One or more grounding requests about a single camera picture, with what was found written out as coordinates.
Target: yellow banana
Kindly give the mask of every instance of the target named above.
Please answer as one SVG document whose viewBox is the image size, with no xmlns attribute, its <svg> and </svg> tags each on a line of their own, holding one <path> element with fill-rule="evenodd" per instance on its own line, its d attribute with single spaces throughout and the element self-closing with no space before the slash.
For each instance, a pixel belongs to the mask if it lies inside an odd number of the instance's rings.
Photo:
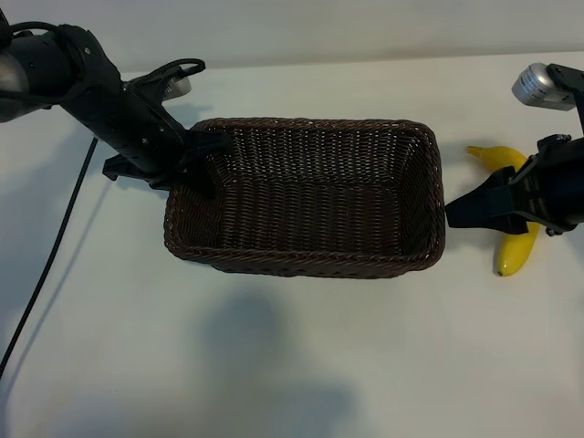
<svg viewBox="0 0 584 438">
<path fill-rule="evenodd" d="M 527 160 L 522 153 L 506 146 L 494 146 L 492 148 L 469 146 L 466 151 L 481 160 L 490 172 L 498 171 L 506 166 L 515 167 L 517 172 Z"/>
<path fill-rule="evenodd" d="M 527 158 L 515 149 L 506 146 L 479 148 L 469 146 L 466 151 L 481 160 L 490 172 L 506 166 L 513 166 L 518 171 Z M 496 259 L 496 273 L 500 276 L 512 276 L 525 264 L 533 244 L 536 242 L 539 224 L 528 222 L 527 233 L 523 235 L 503 235 L 503 242 Z"/>
</svg>

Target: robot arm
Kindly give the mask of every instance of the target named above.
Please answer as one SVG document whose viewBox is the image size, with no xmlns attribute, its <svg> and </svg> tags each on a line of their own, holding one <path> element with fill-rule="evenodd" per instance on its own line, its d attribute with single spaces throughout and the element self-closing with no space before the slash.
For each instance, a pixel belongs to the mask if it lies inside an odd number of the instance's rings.
<svg viewBox="0 0 584 438">
<path fill-rule="evenodd" d="M 33 35 L 31 29 L 46 30 Z M 200 59 L 181 59 L 123 82 L 98 40 L 77 26 L 22 23 L 0 16 L 0 121 L 60 105 L 119 154 L 103 172 L 129 176 L 152 188 L 190 184 L 212 195 L 204 156 L 225 149 L 222 133 L 186 130 L 162 101 L 190 91 Z"/>
<path fill-rule="evenodd" d="M 584 129 L 584 72 L 550 64 L 529 66 L 512 88 L 529 106 L 578 109 Z M 561 235 L 584 222 L 584 139 L 552 135 L 537 143 L 516 173 L 494 172 L 481 186 L 446 206 L 454 228 L 492 228 L 511 235 L 539 222 L 549 235 Z"/>
</svg>

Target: basket rim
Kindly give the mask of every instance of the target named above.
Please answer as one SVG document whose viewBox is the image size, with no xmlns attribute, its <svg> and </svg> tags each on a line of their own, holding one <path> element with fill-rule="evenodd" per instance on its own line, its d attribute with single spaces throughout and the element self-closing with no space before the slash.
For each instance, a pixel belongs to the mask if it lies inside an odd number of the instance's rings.
<svg viewBox="0 0 584 438">
<path fill-rule="evenodd" d="M 176 211 L 174 206 L 176 205 L 176 191 L 175 186 L 170 190 L 169 198 L 166 205 L 166 217 L 164 220 L 164 233 L 165 233 L 165 245 L 172 252 L 189 253 L 194 255 L 195 253 L 199 255 L 202 259 L 206 259 L 209 262 L 223 261 L 227 257 L 234 257 L 240 262 L 263 262 L 266 257 L 270 257 L 272 261 L 286 262 L 286 261 L 298 261 L 298 262 L 357 262 L 363 264 L 380 264 L 380 265 L 396 265 L 400 267 L 407 267 L 412 264 L 419 264 L 425 261 L 427 266 L 431 266 L 436 263 L 444 250 L 445 239 L 441 238 L 445 235 L 445 218 L 444 218 L 444 201 L 443 201 L 443 183 L 442 183 L 442 166 L 440 164 L 440 154 L 438 151 L 437 142 L 435 135 L 430 128 L 425 124 L 411 121 L 411 120 L 385 120 L 385 119 L 366 119 L 366 120 L 344 120 L 344 119 L 321 119 L 312 120 L 305 118 L 215 118 L 209 120 L 203 120 L 198 122 L 192 127 L 192 130 L 204 130 L 209 124 L 218 124 L 221 122 L 228 123 L 230 127 L 241 124 L 242 127 L 248 128 L 250 125 L 277 123 L 278 128 L 284 129 L 336 129 L 336 123 L 347 123 L 348 121 L 354 122 L 355 125 L 359 125 L 359 130 L 363 131 L 379 131 L 379 130 L 400 130 L 400 131 L 418 131 L 417 135 L 423 137 L 426 141 L 430 142 L 430 148 L 432 150 L 432 156 L 429 157 L 428 165 L 433 167 L 431 169 L 431 178 L 428 182 L 433 186 L 433 193 L 438 194 L 440 202 L 433 205 L 433 209 L 436 212 L 436 220 L 433 221 L 433 230 L 429 233 L 426 245 L 420 251 L 408 254 L 408 255 L 374 255 L 365 253 L 353 253 L 353 252 L 333 252 L 333 251 L 302 251 L 302 250 L 262 250 L 262 249 L 241 249 L 241 248 L 218 248 L 214 246 L 199 246 L 199 245 L 187 245 L 183 237 L 178 232 L 175 226 L 172 226 L 169 217 L 172 211 Z"/>
</svg>

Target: black cable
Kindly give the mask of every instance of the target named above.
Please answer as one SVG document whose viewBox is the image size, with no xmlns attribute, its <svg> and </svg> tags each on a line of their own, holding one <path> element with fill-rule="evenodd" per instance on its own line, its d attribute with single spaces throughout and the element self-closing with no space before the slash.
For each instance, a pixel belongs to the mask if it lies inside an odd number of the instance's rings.
<svg viewBox="0 0 584 438">
<path fill-rule="evenodd" d="M 61 222 L 61 226 L 58 229 L 57 238 L 55 239 L 55 243 L 53 244 L 53 249 L 51 249 L 51 254 L 48 256 L 47 263 L 45 264 L 45 268 L 43 269 L 43 273 L 40 275 L 38 282 L 36 283 L 35 291 L 33 292 L 32 297 L 28 301 L 28 305 L 26 306 L 25 313 L 23 313 L 20 321 L 18 322 L 18 326 L 16 327 L 15 334 L 10 339 L 10 344 L 8 344 L 8 348 L 6 349 L 6 353 L 2 358 L 2 362 L 0 363 L 0 379 L 2 379 L 2 375 L 6 369 L 6 364 L 10 359 L 10 355 L 12 354 L 12 350 L 15 348 L 16 342 L 18 341 L 18 337 L 20 336 L 20 332 L 22 331 L 23 327 L 26 324 L 26 320 L 30 316 L 30 312 L 37 301 L 38 294 L 40 294 L 40 290 L 42 289 L 43 285 L 45 284 L 45 280 L 47 279 L 48 272 L 50 271 L 51 267 L 53 266 L 53 262 L 55 261 L 55 256 L 57 255 L 57 251 L 59 246 L 61 245 L 61 240 L 63 240 L 63 235 L 65 234 L 65 230 L 67 229 L 67 224 L 69 222 L 69 217 L 71 216 L 71 212 L 73 211 L 73 206 L 75 205 L 75 201 L 77 200 L 77 195 L 79 194 L 79 189 L 81 188 L 81 184 L 83 183 L 83 179 L 85 178 L 85 174 L 88 171 L 89 162 L 91 161 L 91 157 L 93 156 L 93 152 L 95 151 L 95 147 L 98 144 L 98 139 L 93 139 L 91 145 L 89 146 L 88 153 L 85 157 L 85 161 L 81 166 L 81 171 L 79 172 L 79 177 L 77 178 L 77 182 L 75 183 L 75 188 L 73 189 L 73 193 L 71 194 L 71 198 L 69 199 L 69 204 L 67 206 L 67 210 L 65 211 L 65 216 L 63 216 L 63 221 Z"/>
<path fill-rule="evenodd" d="M 183 72 L 183 74 L 184 74 L 183 77 L 191 76 L 191 75 L 194 75 L 196 73 L 200 73 L 203 70 L 205 70 L 204 61 L 202 61 L 201 59 L 194 58 L 194 57 L 186 57 L 183 59 L 177 59 L 176 61 L 173 61 L 173 62 L 169 62 L 168 64 L 164 64 L 162 67 L 156 68 L 155 70 L 151 71 L 147 75 L 132 79 L 130 81 L 130 84 L 132 84 L 134 87 L 136 87 L 136 86 L 140 85 L 141 83 L 147 82 L 149 79 L 154 78 L 155 76 L 157 76 L 161 73 L 164 73 L 166 70 L 168 70 L 170 68 L 182 66 L 184 64 L 194 64 L 194 67 L 186 68 Z"/>
</svg>

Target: brown wicker basket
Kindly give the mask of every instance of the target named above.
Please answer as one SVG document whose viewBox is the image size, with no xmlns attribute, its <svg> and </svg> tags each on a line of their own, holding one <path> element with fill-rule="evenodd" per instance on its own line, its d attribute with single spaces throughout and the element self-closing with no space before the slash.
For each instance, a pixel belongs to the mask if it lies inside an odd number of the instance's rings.
<svg viewBox="0 0 584 438">
<path fill-rule="evenodd" d="M 226 272 L 393 277 L 444 248 L 440 155 L 406 120 L 215 119 L 229 155 L 207 159 L 217 194 L 175 185 L 164 240 Z"/>
</svg>

